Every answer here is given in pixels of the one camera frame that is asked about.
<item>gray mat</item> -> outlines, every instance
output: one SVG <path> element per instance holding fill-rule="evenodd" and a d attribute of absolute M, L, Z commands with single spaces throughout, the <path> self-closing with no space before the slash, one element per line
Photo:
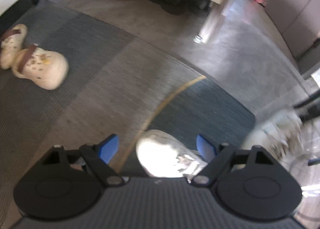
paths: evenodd
<path fill-rule="evenodd" d="M 196 150 L 203 135 L 214 145 L 228 142 L 240 146 L 255 124 L 254 115 L 221 87 L 203 79 L 178 94 L 150 123 L 148 130 L 164 131 Z M 123 175 L 146 176 L 133 151 Z"/>
<path fill-rule="evenodd" d="M 47 91 L 0 70 L 0 225 L 11 189 L 61 111 L 134 36 L 49 0 L 17 22 L 29 28 L 25 44 L 62 53 L 70 70 L 62 86 Z"/>

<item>concrete floor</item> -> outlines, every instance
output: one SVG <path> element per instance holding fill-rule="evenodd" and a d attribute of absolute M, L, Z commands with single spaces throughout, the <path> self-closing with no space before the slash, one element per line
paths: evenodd
<path fill-rule="evenodd" d="M 212 79 L 258 121 L 313 90 L 283 38 L 253 0 L 236 0 L 207 44 L 193 42 L 206 16 L 171 15 L 149 0 L 63 0 L 61 4 L 121 28 Z"/>

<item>white shoe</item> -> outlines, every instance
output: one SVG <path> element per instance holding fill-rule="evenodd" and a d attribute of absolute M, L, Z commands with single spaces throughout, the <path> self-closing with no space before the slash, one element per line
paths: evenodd
<path fill-rule="evenodd" d="M 137 142 L 136 152 L 140 164 L 152 177 L 191 180 L 207 165 L 173 136 L 159 130 L 145 132 Z"/>
<path fill-rule="evenodd" d="M 279 161 L 287 154 L 303 149 L 299 138 L 301 126 L 302 121 L 293 109 L 279 111 L 255 128 L 241 148 L 250 150 L 254 145 L 261 145 Z"/>

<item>metal leg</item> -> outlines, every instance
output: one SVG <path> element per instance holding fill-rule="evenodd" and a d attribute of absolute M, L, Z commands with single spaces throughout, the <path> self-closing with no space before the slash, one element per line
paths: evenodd
<path fill-rule="evenodd" d="M 223 15 L 230 9 L 233 2 L 234 0 L 222 0 L 220 5 L 214 3 L 198 35 L 193 40 L 197 43 L 207 43 L 217 23 L 223 20 Z"/>

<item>dark teal rug section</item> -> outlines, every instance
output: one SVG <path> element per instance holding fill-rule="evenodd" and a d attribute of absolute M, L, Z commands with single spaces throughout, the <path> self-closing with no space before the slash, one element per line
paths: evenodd
<path fill-rule="evenodd" d="M 253 129 L 254 115 L 214 82 L 203 79 L 178 94 L 150 123 L 148 130 L 164 131 L 196 150 L 203 135 L 214 145 L 228 142 L 239 147 Z M 133 151 L 122 174 L 145 176 Z"/>

